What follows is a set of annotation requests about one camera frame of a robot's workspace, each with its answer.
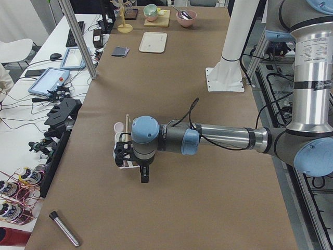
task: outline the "white pillar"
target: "white pillar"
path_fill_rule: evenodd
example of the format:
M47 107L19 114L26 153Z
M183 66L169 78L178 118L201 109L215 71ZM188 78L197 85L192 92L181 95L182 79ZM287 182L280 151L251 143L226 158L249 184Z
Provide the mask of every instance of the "white pillar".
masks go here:
M244 91L239 59L258 3L259 0L235 0L221 60L214 68L206 68L208 91Z

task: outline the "smartphone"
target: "smartphone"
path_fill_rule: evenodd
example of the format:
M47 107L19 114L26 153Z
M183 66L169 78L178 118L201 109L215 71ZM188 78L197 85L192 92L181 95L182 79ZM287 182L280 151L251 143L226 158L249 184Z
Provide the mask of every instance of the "smartphone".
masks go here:
M126 20L136 20L138 12L139 12L138 9L128 9L128 10L126 10L125 19Z
M39 77L45 69L31 69L27 70L26 73L24 74L25 77Z

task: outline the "white tray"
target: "white tray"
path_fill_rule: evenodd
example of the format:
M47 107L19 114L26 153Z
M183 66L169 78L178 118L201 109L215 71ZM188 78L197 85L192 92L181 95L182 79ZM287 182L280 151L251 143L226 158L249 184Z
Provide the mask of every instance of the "white tray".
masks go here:
M163 53L167 34L161 32L145 32L142 36L139 51L145 53Z

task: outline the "light blue joint cap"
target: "light blue joint cap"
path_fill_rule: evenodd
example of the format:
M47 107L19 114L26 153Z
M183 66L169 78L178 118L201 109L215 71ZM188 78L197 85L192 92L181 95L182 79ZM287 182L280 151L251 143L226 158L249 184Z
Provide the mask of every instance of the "light blue joint cap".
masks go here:
M296 154L295 168L309 176L326 176L333 172L333 139L320 138L302 147Z
M152 142L158 137L160 126L157 120L150 116L140 116L132 124L132 139L138 144Z
M187 129L182 141L182 154L194 155L198 151L199 142L199 132L193 129Z
M265 30L266 40L272 42L291 42L294 38L288 32Z
M333 1L332 0L306 0L308 4L315 10L327 14L333 15Z

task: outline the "pink bowl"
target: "pink bowl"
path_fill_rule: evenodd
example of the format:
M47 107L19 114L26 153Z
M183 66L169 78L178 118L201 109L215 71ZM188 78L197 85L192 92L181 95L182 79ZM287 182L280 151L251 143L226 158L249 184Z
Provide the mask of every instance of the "pink bowl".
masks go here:
M157 19L157 15L156 15L156 16L153 16L153 17L150 17L150 16L146 16L146 15L145 15L145 18L147 19L147 21L149 21L149 22L153 22L153 21L155 21L155 20Z
M176 13L176 17L177 17L178 23L181 26L186 28L186 27L189 27L194 24L194 22L197 18L197 14L192 10L185 10L185 11L190 15L190 17L192 17L192 19L186 20L186 19L181 18L179 12Z

